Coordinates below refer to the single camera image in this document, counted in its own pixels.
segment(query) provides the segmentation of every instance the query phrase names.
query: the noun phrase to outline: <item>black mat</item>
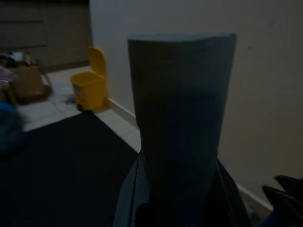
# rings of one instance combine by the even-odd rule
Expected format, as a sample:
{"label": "black mat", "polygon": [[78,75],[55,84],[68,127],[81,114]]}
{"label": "black mat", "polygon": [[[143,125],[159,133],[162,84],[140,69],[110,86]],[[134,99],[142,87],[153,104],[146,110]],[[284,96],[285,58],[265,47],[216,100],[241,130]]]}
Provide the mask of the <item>black mat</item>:
{"label": "black mat", "polygon": [[136,152],[91,112],[26,136],[0,160],[0,226],[112,226]]}

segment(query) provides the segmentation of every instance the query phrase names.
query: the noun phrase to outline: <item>floor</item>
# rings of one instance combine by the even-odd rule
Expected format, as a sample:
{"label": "floor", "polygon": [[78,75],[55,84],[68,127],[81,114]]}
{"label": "floor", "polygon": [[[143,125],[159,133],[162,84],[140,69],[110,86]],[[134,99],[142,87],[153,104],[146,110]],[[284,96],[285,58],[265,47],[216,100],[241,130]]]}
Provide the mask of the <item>floor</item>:
{"label": "floor", "polygon": [[[80,114],[81,112],[76,109],[74,104],[66,104],[73,95],[70,77],[76,73],[88,70],[90,70],[89,67],[81,67],[48,73],[48,77],[53,86],[53,94],[48,100],[18,107],[25,122],[25,131],[40,128]],[[124,121],[112,110],[102,111],[97,113],[96,116],[128,143],[137,153],[140,152],[140,132],[136,128]]]}

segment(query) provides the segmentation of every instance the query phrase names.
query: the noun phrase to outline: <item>gray tube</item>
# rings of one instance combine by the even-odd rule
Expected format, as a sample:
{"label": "gray tube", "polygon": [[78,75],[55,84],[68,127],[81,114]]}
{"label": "gray tube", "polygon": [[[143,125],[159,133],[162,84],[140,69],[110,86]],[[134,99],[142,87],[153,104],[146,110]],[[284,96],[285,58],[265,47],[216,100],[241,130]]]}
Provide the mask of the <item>gray tube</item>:
{"label": "gray tube", "polygon": [[197,226],[213,180],[236,36],[135,35],[135,114],[157,226]]}

